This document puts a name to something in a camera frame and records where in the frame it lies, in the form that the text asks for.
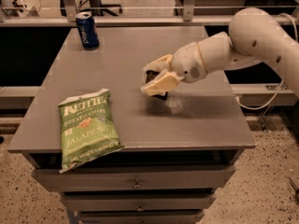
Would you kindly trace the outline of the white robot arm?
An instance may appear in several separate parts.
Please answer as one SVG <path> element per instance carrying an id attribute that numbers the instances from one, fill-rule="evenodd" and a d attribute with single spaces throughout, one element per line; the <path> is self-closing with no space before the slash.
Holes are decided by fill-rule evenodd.
<path id="1" fill-rule="evenodd" d="M 179 48 L 147 64 L 157 76 L 144 84 L 148 96 L 164 95 L 179 83 L 193 83 L 218 70 L 267 64 L 299 96 L 299 43 L 265 11 L 245 8 L 231 19 L 228 32 Z"/>

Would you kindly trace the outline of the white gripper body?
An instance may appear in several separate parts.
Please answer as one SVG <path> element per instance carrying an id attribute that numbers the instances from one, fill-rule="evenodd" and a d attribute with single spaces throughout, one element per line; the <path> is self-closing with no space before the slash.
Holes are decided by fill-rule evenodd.
<path id="1" fill-rule="evenodd" d="M 207 75 L 199 45 L 195 42 L 181 47 L 174 53 L 171 68 L 186 83 L 204 79 Z"/>

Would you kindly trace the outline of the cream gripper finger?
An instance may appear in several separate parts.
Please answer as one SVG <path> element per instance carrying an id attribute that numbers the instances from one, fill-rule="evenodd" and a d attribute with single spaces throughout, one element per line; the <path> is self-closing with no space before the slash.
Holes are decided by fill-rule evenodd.
<path id="1" fill-rule="evenodd" d="M 146 75 L 156 75 L 163 72 L 171 72 L 172 71 L 172 62 L 173 56 L 171 54 L 164 55 L 163 57 L 160 57 L 159 59 L 148 63 L 144 68 L 143 72 Z"/>
<path id="2" fill-rule="evenodd" d="M 182 79 L 183 77 L 179 76 L 176 72 L 163 72 L 156 77 L 158 86 L 162 91 L 166 92 L 174 90 Z M 144 94 L 146 94 L 145 86 L 146 83 L 141 87 L 141 91 Z"/>

